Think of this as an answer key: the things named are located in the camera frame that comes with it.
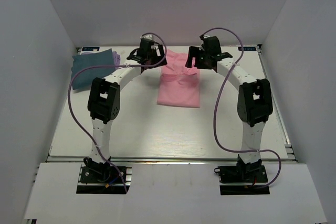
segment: purple cable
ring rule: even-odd
[[[114,68],[114,67],[118,67],[118,68],[125,68],[125,67],[142,67],[142,68],[149,68],[149,67],[156,67],[156,66],[158,66],[160,63],[162,63],[164,60],[165,60],[165,58],[166,58],[166,54],[167,54],[167,46],[165,45],[165,43],[164,43],[164,41],[163,41],[163,39],[159,36],[159,35],[157,35],[157,34],[155,34],[155,33],[145,33],[145,34],[143,34],[142,35],[142,37],[143,36],[145,36],[145,35],[155,35],[155,36],[157,36],[157,38],[159,38],[160,39],[160,41],[162,42],[162,44],[163,44],[163,46],[164,46],[164,49],[165,49],[165,52],[164,52],[164,56],[163,56],[163,58],[158,62],[158,63],[156,63],[156,64],[153,64],[153,65],[118,65],[118,66],[116,66],[116,65],[100,65],[100,66],[92,66],[92,67],[88,67],[88,68],[84,68],[84,69],[82,69],[82,70],[80,70],[77,74],[75,74],[75,76],[73,77],[73,79],[70,81],[70,85],[69,85],[69,88],[68,88],[68,105],[69,105],[69,110],[70,110],[70,114],[71,114],[71,116],[72,116],[72,118],[73,118],[73,120],[75,121],[75,123],[77,123],[77,125],[91,138],[91,140],[93,141],[93,143],[95,144],[95,146],[96,146],[96,148],[97,148],[97,152],[98,152],[98,154],[99,154],[99,156],[101,157],[101,159],[102,160],[104,160],[105,162],[107,162],[109,165],[111,165],[111,166],[113,166],[116,170],[117,170],[117,172],[118,172],[118,174],[119,174],[119,177],[121,178],[121,181],[122,181],[122,184],[123,184],[123,186],[124,186],[124,189],[125,189],[125,192],[127,193],[127,187],[126,187],[126,184],[125,184],[125,180],[123,179],[123,177],[122,177],[122,175],[121,175],[121,173],[120,173],[120,170],[117,168],[117,166],[114,164],[114,163],[112,163],[111,161],[109,161],[109,160],[107,160],[104,156],[103,156],[103,154],[102,154],[102,152],[101,152],[101,150],[100,150],[100,148],[97,146],[97,142],[96,142],[96,140],[95,140],[95,138],[84,128],[84,126],[83,125],[81,125],[81,123],[78,121],[78,119],[76,118],[76,116],[75,116],[75,114],[74,114],[74,112],[73,112],[73,109],[72,109],[72,105],[71,105],[71,87],[72,87],[72,84],[73,84],[73,81],[81,74],[81,73],[83,73],[84,71],[86,71],[86,70],[89,70],[89,69],[93,69],[93,68]]]
[[[243,57],[243,54],[244,54],[244,46],[243,46],[243,42],[242,42],[242,40],[238,37],[238,35],[236,35],[233,31],[231,31],[231,30],[229,30],[229,29],[226,29],[226,28],[223,28],[223,27],[214,27],[214,28],[211,28],[211,29],[209,29],[208,31],[206,31],[205,33],[203,33],[202,35],[204,36],[206,33],[210,32],[210,31],[212,31],[212,30],[217,30],[217,29],[219,29],[219,30],[225,30],[225,31],[228,31],[229,33],[233,34],[233,35],[238,39],[238,41],[239,41],[239,43],[240,43],[240,46],[241,46],[241,48],[242,48],[242,53],[240,54],[239,58],[235,61],[235,63],[232,65],[232,67],[229,69],[229,71],[228,71],[228,73],[227,73],[227,75],[226,75],[226,77],[225,77],[225,79],[224,79],[224,81],[223,81],[223,84],[222,84],[222,86],[221,86],[220,89],[219,89],[218,97],[217,97],[216,104],[215,104],[214,119],[213,119],[213,128],[214,128],[214,137],[215,137],[215,141],[216,141],[217,145],[218,145],[221,149],[223,149],[223,150],[225,150],[225,151],[227,151],[227,152],[231,152],[231,153],[249,153],[249,152],[258,152],[258,150],[245,150],[245,151],[230,150],[230,149],[225,148],[224,146],[222,146],[222,145],[220,144],[219,140],[218,140],[218,136],[217,136],[217,128],[216,128],[216,119],[217,119],[217,110],[218,110],[219,100],[221,99],[221,95],[222,95],[224,86],[225,86],[225,84],[226,84],[226,82],[227,82],[227,80],[228,80],[230,74],[231,74],[232,71],[234,70],[236,64],[237,64],[237,63],[242,59],[242,57]],[[264,187],[267,187],[267,186],[273,184],[273,182],[279,177],[280,172],[281,172],[282,163],[281,163],[281,158],[280,158],[279,154],[276,153],[276,152],[273,151],[273,150],[266,149],[266,150],[260,150],[259,152],[272,152],[272,153],[274,153],[274,154],[277,156],[277,158],[278,158],[278,160],[279,160],[279,169],[278,169],[278,172],[277,172],[277,174],[275,175],[275,177],[271,180],[271,182],[269,182],[269,183],[267,183],[267,184],[265,184],[265,185],[263,185],[263,186],[258,186],[258,187],[256,187],[256,188],[264,188]]]

